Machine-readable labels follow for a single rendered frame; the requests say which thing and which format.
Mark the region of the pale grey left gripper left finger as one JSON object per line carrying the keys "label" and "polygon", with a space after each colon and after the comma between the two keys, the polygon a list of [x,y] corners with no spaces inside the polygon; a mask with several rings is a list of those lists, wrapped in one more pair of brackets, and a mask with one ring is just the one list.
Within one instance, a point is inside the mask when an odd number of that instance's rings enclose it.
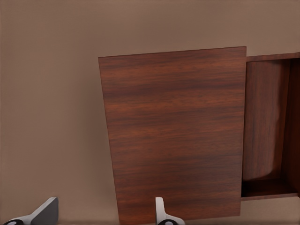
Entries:
{"label": "pale grey left gripper left finger", "polygon": [[31,214],[13,218],[3,225],[57,225],[59,220],[59,199],[50,197]]}

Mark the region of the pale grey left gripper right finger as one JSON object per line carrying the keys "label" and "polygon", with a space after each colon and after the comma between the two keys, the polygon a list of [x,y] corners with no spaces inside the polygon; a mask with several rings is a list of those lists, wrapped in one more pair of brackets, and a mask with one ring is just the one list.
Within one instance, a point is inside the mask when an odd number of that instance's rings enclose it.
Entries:
{"label": "pale grey left gripper right finger", "polygon": [[183,219],[171,216],[165,212],[164,200],[162,197],[155,198],[156,203],[156,225],[185,225]]}

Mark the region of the dark wooden open box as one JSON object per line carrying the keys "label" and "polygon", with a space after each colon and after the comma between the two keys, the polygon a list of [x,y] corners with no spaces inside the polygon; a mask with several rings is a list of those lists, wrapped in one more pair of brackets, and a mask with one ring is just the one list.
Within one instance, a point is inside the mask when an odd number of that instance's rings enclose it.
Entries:
{"label": "dark wooden open box", "polygon": [[247,58],[241,198],[300,197],[300,52]]}

